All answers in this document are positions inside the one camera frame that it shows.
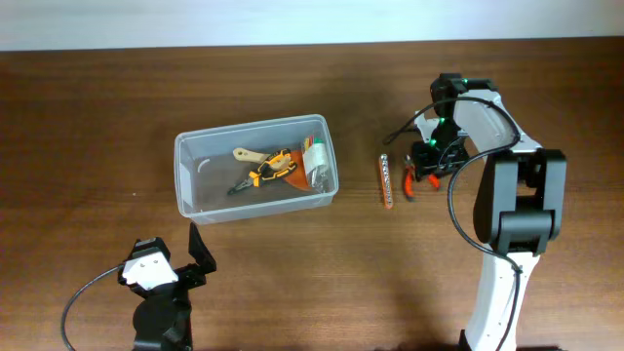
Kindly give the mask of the red handled wire cutters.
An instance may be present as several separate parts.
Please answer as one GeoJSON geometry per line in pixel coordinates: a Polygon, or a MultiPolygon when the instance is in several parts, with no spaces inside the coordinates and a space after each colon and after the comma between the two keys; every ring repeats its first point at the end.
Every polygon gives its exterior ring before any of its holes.
{"type": "MultiPolygon", "coordinates": [[[[409,155],[406,155],[404,157],[404,164],[405,164],[405,169],[404,169],[404,175],[403,175],[403,193],[409,202],[414,202],[415,192],[414,192],[413,184],[415,182],[422,181],[422,175],[418,172],[418,168],[415,162],[412,160],[412,158],[409,155]]],[[[430,183],[430,185],[433,187],[434,190],[436,191],[440,190],[441,184],[440,184],[439,179],[435,175],[430,174],[426,177],[426,179],[430,183]]]]}

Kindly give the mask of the clear plastic container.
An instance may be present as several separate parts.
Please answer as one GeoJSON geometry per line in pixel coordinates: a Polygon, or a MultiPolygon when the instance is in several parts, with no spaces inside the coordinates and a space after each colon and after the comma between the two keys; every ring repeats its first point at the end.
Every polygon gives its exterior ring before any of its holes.
{"type": "Polygon", "coordinates": [[[319,114],[186,132],[175,138],[175,195],[197,224],[313,209],[339,188],[319,114]]]}

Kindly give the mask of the orange black long-nose pliers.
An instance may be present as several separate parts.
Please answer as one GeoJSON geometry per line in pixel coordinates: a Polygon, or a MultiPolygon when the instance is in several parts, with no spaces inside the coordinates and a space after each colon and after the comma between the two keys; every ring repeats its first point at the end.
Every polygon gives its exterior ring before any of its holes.
{"type": "Polygon", "coordinates": [[[234,195],[250,187],[261,187],[266,182],[286,178],[297,169],[297,163],[289,148],[279,149],[271,154],[261,154],[245,148],[235,148],[233,155],[238,161],[257,163],[248,176],[230,188],[228,195],[234,195]]]}

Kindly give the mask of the orange scraper with wooden handle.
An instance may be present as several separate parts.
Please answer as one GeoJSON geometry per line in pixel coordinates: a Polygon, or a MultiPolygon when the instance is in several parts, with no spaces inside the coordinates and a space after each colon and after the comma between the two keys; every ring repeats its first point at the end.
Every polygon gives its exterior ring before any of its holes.
{"type": "Polygon", "coordinates": [[[244,180],[228,190],[228,195],[251,187],[262,187],[278,180],[285,181],[301,191],[312,190],[303,169],[301,151],[283,148],[271,154],[265,154],[239,147],[233,150],[233,155],[237,161],[254,163],[254,167],[244,180]]]}

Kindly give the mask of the clear case of screwdriver bits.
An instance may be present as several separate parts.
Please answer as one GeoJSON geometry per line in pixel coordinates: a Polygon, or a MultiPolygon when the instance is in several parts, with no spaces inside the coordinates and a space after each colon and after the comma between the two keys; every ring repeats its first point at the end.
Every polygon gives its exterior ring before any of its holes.
{"type": "Polygon", "coordinates": [[[325,141],[309,135],[303,141],[302,160],[308,185],[319,193],[330,190],[330,158],[325,141]]]}

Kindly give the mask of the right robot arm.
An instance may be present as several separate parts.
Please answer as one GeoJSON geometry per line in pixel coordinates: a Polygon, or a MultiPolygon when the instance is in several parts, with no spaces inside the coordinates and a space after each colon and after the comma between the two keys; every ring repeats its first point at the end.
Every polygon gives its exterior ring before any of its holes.
{"type": "Polygon", "coordinates": [[[443,73],[430,86],[427,119],[410,126],[421,135],[411,147],[407,180],[456,185],[468,166],[484,161],[473,208],[476,236],[469,244],[483,258],[473,314],[460,350],[515,350],[516,328],[530,275],[561,231],[566,156],[529,137],[511,117],[489,79],[443,73]]]}

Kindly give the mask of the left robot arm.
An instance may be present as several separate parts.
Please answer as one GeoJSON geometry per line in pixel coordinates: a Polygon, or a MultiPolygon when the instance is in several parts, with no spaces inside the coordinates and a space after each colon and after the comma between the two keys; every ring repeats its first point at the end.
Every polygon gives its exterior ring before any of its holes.
{"type": "Polygon", "coordinates": [[[142,298],[133,315],[135,350],[193,349],[189,291],[204,286],[216,262],[195,223],[189,224],[188,253],[194,261],[173,269],[164,240],[135,242],[122,263],[118,283],[142,298]]]}

